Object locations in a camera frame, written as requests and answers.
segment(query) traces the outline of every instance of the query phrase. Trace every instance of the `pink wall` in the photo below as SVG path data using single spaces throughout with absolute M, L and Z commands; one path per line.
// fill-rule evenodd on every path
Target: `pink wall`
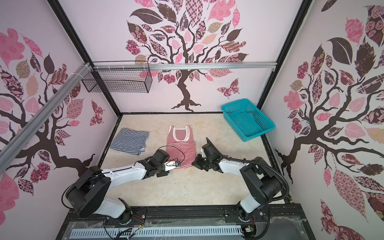
M 263 107 L 313 233 L 382 239 L 384 6 L 315 1 Z
M 3 148 L 83 61 L 45 0 L 2 3 L 0 23 Z M 61 194 L 97 163 L 115 122 L 101 93 L 71 91 L 0 174 L 1 239 L 56 237 L 68 212 Z

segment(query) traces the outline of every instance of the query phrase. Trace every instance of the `teal plastic basket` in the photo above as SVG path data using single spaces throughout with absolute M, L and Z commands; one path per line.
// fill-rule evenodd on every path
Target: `teal plastic basket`
M 240 99 L 221 106 L 225 120 L 243 142 L 273 130 L 276 125 L 251 101 Z

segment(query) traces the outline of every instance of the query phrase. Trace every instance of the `tree wall decal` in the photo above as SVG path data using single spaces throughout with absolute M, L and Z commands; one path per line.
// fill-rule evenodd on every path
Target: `tree wall decal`
M 136 1 L 143 7 L 154 7 L 152 1 Z M 136 64 L 142 64 L 139 61 L 147 60 L 150 64 L 168 64 L 180 63 L 184 59 L 184 63 L 211 63 L 211 62 L 242 62 L 248 54 L 235 53 L 232 55 L 222 56 L 224 52 L 239 52 L 246 42 L 235 42 L 239 36 L 241 29 L 234 29 L 240 21 L 240 12 L 236 8 L 233 12 L 231 9 L 235 6 L 235 0 L 210 0 L 207 4 L 211 8 L 207 19 L 216 19 L 218 22 L 211 23 L 208 27 L 205 25 L 205 19 L 202 16 L 205 12 L 203 8 L 203 0 L 185 0 L 185 11 L 181 11 L 183 0 L 156 2 L 157 12 L 141 8 L 132 12 L 131 18 L 140 18 L 145 24 L 134 24 L 127 21 L 128 29 L 136 40 L 128 40 L 126 49 L 133 55 L 137 55 Z M 231 16 L 228 22 L 224 22 L 224 18 Z M 164 26 L 153 29 L 151 25 L 162 23 Z M 176 71 L 151 71 L 153 77 L 157 76 L 159 82 L 164 80 L 168 84 L 176 83 L 177 87 L 183 94 L 183 100 L 176 106 L 179 108 L 184 106 L 186 110 L 193 112 L 190 106 L 200 106 L 191 99 L 191 95 L 185 84 L 186 80 L 198 80 L 205 78 L 213 81 L 231 73 L 229 69 L 213 69 L 209 73 L 199 69 L 192 70 L 176 70 Z M 231 88 L 220 88 L 224 91 L 224 96 L 229 97 L 235 93 Z

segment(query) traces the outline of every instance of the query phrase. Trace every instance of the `aluminum rail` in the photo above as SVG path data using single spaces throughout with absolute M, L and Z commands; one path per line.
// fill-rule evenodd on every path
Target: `aluminum rail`
M 39 112 L 23 127 L 23 129 L 0 152 L 0 174 L 10 165 L 14 158 L 31 140 L 44 122 L 51 116 L 57 106 L 68 96 L 69 92 L 80 82 L 82 76 L 89 73 L 89 63 L 83 63 L 72 76 L 45 103 Z
M 95 65 L 94 69 L 129 69 L 129 68 L 143 68 L 145 65 L 108 65 L 105 62 L 100 65 Z M 275 68 L 276 62 L 242 62 L 242 63 L 176 63 L 176 64 L 150 64 L 150 70 L 188 70 L 188 69 L 223 69 L 223 68 Z

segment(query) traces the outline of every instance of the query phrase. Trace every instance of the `wall mural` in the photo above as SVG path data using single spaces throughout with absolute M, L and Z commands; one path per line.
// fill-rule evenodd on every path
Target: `wall mural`
M 8 120 L 0 121 L 0 134 L 11 132 L 12 136 L 9 139 L 0 136 L 3 144 L 8 144 L 16 136 L 27 124 L 27 116 L 36 114 L 48 101 L 48 96 L 57 92 L 55 86 L 64 84 L 68 78 L 66 65 L 62 64 L 61 68 L 55 70 L 51 56 L 47 54 L 43 57 L 43 52 L 34 41 L 23 36 L 24 45 L 18 42 L 16 30 L 8 28 L 7 33 L 8 35 L 0 33 L 0 57 L 5 63 L 5 66 L 0 66 L 0 71 L 1 79 L 9 92 L 0 93 L 0 115 Z M 29 56 L 22 54 L 26 47 L 30 49 Z M 6 67 L 13 60 L 21 61 L 15 69 L 7 70 Z M 43 84 L 43 89 L 39 89 L 39 82 Z M 19 189 L 33 195 L 34 184 L 46 180 L 53 168 L 75 168 L 80 176 L 91 163 L 94 154 L 85 161 L 59 154 L 59 148 L 65 146 L 64 139 L 71 137 L 65 129 L 80 124 L 77 117 L 82 112 L 84 102 L 84 98 L 77 98 L 80 90 L 79 83 L 36 133 L 38 142 L 27 143 L 16 156 L 16 159 L 23 159 L 23 162 L 10 165 L 6 169 L 19 168 L 16 175 L 12 178 L 6 172 L 2 174 L 0 225 L 5 220 L 3 211 L 15 206 L 14 199 L 19 198 Z M 92 107 L 95 112 L 93 117 L 90 116 L 90 125 L 102 123 L 101 115 L 104 110 L 93 100 L 88 107 Z
M 242 29 L 235 29 L 240 21 L 240 12 L 237 8 L 233 11 L 236 1 L 229 0 L 135 0 L 145 8 L 137 9 L 131 13 L 127 21 L 128 29 L 136 40 L 128 40 L 126 49 L 137 55 L 136 64 L 148 61 L 151 64 L 163 63 L 224 63 L 242 62 L 248 54 L 237 53 L 246 42 L 235 42 Z M 185 2 L 185 11 L 181 11 Z M 209 17 L 202 19 L 203 13 L 209 12 Z M 228 22 L 224 18 L 232 16 Z M 137 17 L 146 24 L 135 24 Z M 216 19 L 206 27 L 206 21 Z M 153 24 L 162 23 L 159 29 L 153 29 Z M 151 71 L 158 81 L 164 80 L 168 84 L 175 83 L 183 94 L 183 100 L 176 106 L 184 106 L 193 112 L 190 106 L 200 106 L 191 99 L 185 85 L 186 80 L 205 78 L 213 81 L 213 77 L 220 78 L 231 73 L 229 69 L 211 69 L 208 73 L 199 69 L 176 71 Z M 229 88 L 217 89 L 230 97 L 238 93 L 238 79 L 234 80 Z
M 277 149 L 276 152 L 283 160 L 281 164 L 283 172 L 285 168 L 293 183 L 291 165 L 295 162 L 302 145 L 304 147 L 309 145 L 308 154 L 313 155 L 314 163 L 324 160 L 325 183 L 330 185 L 333 180 L 339 195 L 367 219 L 365 196 L 372 210 L 384 221 L 384 195 L 371 192 L 371 190 L 384 192 L 384 183 L 378 183 L 373 179 L 374 176 L 382 174 L 384 167 L 380 164 L 364 163 L 365 159 L 358 160 L 353 155 L 365 152 L 384 157 L 382 149 L 375 150 L 366 145 L 369 143 L 366 141 L 368 137 L 374 142 L 384 144 L 384 129 L 377 126 L 384 123 L 384 107 L 370 110 L 370 106 L 374 104 L 376 106 L 384 101 L 382 90 L 384 74 L 366 78 L 372 69 L 382 68 L 384 71 L 382 67 L 384 7 L 365 8 L 368 13 L 365 27 L 358 19 L 347 19 L 345 30 L 349 41 L 342 37 L 329 39 L 333 46 L 332 53 L 325 53 L 320 45 L 313 55 L 310 66 L 305 61 L 298 67 L 298 80 L 290 85 L 292 91 L 284 97 L 287 107 L 292 110 L 288 119 L 292 121 L 291 128 L 296 135 L 288 155 L 280 153 Z M 352 45 L 360 43 L 357 51 L 351 42 Z M 379 52 L 375 53 L 374 47 L 378 48 Z M 335 69 L 332 67 L 333 61 L 345 66 L 350 65 L 356 71 Z M 372 127 L 363 128 L 362 122 L 371 124 Z M 339 143 L 348 144 L 348 147 L 340 148 Z M 334 162 L 335 168 L 330 166 L 330 161 Z M 322 202 L 324 210 L 323 207 L 328 209 L 324 202 Z M 324 229 L 329 234 L 333 230 L 336 233 L 335 239 L 339 239 L 340 236 L 339 238 L 337 236 L 344 234 L 343 231 L 351 236 L 348 239 L 363 239 L 353 230 L 337 226 L 332 214 L 324 215 L 326 217 L 322 219 Z

